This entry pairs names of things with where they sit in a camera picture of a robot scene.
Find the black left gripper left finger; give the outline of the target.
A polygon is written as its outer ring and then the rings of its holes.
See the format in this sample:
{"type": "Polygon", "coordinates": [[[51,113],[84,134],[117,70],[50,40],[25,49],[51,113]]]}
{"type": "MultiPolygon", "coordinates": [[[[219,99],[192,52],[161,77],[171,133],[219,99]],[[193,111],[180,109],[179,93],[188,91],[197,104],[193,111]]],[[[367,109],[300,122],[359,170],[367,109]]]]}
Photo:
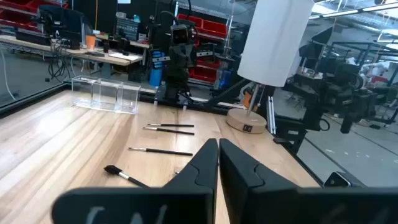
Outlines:
{"type": "Polygon", "coordinates": [[[219,147],[208,139],[162,187],[87,187],[59,196],[54,223],[214,223],[219,147]]]}

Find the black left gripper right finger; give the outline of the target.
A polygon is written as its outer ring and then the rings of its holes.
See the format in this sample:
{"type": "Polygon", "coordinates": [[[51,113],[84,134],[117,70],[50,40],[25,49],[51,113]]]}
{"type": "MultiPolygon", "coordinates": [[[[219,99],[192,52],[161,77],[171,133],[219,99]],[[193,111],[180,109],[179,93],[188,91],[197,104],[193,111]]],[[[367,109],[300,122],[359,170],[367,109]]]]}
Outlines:
{"type": "Polygon", "coordinates": [[[231,223],[397,223],[397,189],[299,187],[220,139],[231,223]]]}

